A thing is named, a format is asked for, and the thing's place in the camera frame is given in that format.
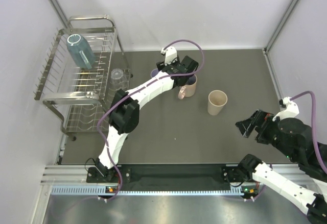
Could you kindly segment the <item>lavender plastic cup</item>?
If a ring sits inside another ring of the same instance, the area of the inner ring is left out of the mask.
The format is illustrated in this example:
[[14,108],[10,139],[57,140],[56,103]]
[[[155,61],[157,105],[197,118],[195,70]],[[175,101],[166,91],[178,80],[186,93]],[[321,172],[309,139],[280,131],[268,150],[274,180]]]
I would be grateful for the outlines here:
[[151,71],[151,73],[150,73],[150,77],[153,78],[153,77],[155,77],[158,73],[159,73],[159,70],[158,70],[158,69],[154,69],[154,70]]

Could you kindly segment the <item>clear glass cup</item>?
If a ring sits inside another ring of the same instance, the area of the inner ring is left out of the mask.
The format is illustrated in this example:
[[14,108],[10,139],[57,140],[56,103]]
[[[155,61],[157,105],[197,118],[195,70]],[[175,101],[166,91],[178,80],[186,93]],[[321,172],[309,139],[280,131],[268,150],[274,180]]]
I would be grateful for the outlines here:
[[127,76],[122,69],[116,68],[111,71],[110,88],[112,90],[125,89],[127,82]]

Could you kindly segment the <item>teal ceramic mug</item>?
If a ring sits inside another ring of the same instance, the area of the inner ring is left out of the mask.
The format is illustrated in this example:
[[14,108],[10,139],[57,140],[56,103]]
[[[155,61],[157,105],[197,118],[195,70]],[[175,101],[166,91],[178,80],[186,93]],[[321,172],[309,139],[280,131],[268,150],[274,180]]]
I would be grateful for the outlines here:
[[87,40],[80,34],[69,35],[66,47],[74,63],[84,69],[92,69],[96,57]]

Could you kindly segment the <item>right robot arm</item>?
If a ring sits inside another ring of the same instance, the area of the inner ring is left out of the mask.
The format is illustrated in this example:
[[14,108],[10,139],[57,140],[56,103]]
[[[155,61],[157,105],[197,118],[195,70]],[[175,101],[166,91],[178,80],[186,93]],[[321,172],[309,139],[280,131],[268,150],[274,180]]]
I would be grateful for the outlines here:
[[225,171],[225,181],[262,183],[294,204],[310,223],[326,223],[326,172],[322,169],[326,166],[326,145],[316,139],[316,111],[312,111],[310,126],[297,118],[273,120],[272,114],[257,110],[248,119],[236,122],[236,127],[245,138],[256,131],[256,142],[272,145],[296,163],[320,192],[295,184],[252,154],[236,168]]

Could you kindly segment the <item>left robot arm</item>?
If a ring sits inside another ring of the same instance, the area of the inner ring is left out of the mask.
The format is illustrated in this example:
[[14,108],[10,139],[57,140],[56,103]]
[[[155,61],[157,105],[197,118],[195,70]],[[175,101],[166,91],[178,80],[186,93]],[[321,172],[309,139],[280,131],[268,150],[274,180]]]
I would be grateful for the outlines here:
[[110,109],[99,120],[97,131],[105,141],[103,151],[95,160],[95,170],[105,182],[115,177],[120,150],[129,133],[139,123],[141,108],[160,94],[183,86],[196,72],[199,63],[189,56],[181,61],[175,58],[171,64],[157,64],[158,73],[138,87],[115,93]]

